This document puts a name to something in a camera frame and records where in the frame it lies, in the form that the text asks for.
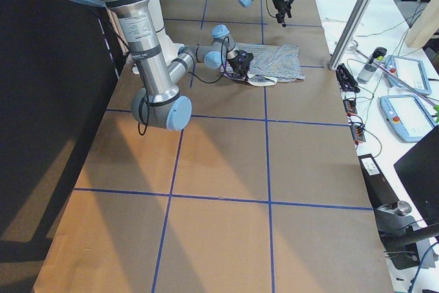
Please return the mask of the black monitor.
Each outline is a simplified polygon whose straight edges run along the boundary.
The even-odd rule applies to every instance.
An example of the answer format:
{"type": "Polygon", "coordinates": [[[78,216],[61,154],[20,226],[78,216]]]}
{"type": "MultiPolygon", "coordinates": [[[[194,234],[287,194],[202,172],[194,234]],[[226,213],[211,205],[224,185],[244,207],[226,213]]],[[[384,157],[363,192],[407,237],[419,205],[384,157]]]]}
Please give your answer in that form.
{"type": "Polygon", "coordinates": [[[409,149],[394,168],[424,221],[438,222],[438,127],[409,149]]]}

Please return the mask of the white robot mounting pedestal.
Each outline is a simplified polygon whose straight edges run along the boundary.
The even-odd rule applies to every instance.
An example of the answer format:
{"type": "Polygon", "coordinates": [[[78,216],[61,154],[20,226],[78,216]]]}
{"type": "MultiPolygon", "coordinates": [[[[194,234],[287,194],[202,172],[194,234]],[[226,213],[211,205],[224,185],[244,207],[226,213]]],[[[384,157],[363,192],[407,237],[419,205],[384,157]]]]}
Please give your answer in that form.
{"type": "Polygon", "coordinates": [[[128,43],[132,60],[132,72],[142,77],[135,60],[152,60],[154,56],[164,58],[165,69],[169,69],[178,57],[178,46],[167,35],[161,12],[160,0],[142,0],[137,3],[144,13],[119,18],[119,23],[128,43]]]}

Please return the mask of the blue teach pendant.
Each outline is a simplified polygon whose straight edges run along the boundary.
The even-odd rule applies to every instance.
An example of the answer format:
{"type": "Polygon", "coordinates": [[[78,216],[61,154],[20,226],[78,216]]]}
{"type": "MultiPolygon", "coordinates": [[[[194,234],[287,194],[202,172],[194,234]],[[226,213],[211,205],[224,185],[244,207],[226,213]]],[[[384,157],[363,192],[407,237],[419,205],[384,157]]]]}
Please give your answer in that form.
{"type": "Polygon", "coordinates": [[[423,95],[431,94],[431,87],[422,60],[387,56],[384,67],[423,95]]]}
{"type": "Polygon", "coordinates": [[[381,96],[379,104],[390,127],[402,142],[419,142],[436,126],[417,95],[381,96]]]}

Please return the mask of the near blue teach pendant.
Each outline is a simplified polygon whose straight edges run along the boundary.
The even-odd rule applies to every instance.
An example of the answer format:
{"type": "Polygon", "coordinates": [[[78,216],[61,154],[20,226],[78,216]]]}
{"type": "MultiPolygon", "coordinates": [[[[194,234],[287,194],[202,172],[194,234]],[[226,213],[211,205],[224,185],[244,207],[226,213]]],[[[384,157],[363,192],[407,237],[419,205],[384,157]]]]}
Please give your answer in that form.
{"type": "Polygon", "coordinates": [[[419,142],[436,126],[417,95],[381,96],[379,104],[390,127],[402,142],[419,142]]]}

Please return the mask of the black spare gripper on table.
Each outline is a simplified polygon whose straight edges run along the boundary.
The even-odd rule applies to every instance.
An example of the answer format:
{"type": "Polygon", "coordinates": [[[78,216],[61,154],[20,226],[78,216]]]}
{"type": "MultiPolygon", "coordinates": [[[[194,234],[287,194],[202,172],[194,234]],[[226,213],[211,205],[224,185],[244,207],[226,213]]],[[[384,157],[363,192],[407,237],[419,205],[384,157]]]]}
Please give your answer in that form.
{"type": "Polygon", "coordinates": [[[346,68],[345,64],[339,64],[335,70],[337,81],[344,92],[359,93],[361,90],[358,87],[357,81],[354,79],[351,72],[346,68]]]}

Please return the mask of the black box with white label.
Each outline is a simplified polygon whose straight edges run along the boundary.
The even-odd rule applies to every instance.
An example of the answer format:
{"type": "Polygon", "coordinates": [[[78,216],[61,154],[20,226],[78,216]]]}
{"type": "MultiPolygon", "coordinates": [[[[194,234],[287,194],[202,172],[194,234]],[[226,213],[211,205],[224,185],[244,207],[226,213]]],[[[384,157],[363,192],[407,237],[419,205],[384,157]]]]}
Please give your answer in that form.
{"type": "Polygon", "coordinates": [[[368,197],[373,209],[397,214],[399,198],[390,186],[372,154],[358,156],[359,164],[366,184],[368,197]]]}

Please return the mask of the orange black connector block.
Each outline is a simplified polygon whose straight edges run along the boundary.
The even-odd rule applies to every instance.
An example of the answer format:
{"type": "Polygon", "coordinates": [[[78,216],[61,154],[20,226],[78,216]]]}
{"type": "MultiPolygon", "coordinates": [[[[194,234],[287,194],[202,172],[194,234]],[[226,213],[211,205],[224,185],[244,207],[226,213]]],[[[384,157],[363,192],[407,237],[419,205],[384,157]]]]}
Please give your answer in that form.
{"type": "Polygon", "coordinates": [[[348,124],[351,129],[351,135],[355,145],[359,145],[366,141],[364,133],[366,131],[363,119],[357,113],[357,101],[355,98],[343,99],[344,109],[348,119],[348,124]]]}

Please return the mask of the aluminium frame post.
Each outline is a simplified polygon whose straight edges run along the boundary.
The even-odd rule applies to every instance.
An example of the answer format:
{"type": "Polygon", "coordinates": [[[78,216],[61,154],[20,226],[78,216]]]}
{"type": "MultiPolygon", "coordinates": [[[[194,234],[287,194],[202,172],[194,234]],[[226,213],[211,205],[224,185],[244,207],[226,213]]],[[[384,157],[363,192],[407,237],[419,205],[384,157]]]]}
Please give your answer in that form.
{"type": "Polygon", "coordinates": [[[336,70],[337,66],[342,59],[345,51],[347,50],[348,44],[353,38],[353,34],[359,25],[362,16],[364,15],[369,3],[371,0],[357,0],[351,15],[349,16],[346,26],[338,40],[335,50],[331,56],[331,59],[328,63],[328,67],[330,70],[336,70]]]}

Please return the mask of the far blue teach pendant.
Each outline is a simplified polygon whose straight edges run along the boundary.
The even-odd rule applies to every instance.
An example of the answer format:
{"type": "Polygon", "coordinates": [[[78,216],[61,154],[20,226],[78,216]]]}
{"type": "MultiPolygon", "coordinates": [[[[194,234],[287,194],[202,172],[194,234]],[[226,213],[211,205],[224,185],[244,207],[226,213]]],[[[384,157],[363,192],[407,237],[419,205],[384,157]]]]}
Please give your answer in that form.
{"type": "Polygon", "coordinates": [[[384,67],[423,95],[431,94],[431,87],[422,60],[387,56],[384,67]]]}

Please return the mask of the striped polo shirt white collar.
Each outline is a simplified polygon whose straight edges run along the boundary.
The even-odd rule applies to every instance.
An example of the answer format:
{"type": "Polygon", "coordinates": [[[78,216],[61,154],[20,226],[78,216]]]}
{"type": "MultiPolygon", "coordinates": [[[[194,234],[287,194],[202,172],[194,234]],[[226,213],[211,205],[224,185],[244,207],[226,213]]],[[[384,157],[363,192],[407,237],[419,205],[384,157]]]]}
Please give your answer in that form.
{"type": "Polygon", "coordinates": [[[231,65],[226,65],[224,76],[228,79],[246,82],[253,86],[272,86],[306,80],[299,61],[300,48],[294,45],[281,46],[237,43],[239,50],[252,53],[250,69],[246,75],[233,73],[231,65]]]}

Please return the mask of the brown paper table cover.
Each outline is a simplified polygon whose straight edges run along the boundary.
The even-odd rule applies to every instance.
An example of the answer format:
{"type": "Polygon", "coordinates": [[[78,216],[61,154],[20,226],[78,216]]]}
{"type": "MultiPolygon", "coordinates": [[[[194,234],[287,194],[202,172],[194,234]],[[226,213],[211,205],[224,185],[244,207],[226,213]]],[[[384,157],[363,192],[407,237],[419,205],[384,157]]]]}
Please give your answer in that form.
{"type": "Polygon", "coordinates": [[[121,75],[35,292],[391,292],[316,0],[281,27],[265,0],[161,0],[167,34],[297,45],[302,82],[253,87],[203,65],[179,86],[182,132],[130,113],[121,75]]]}

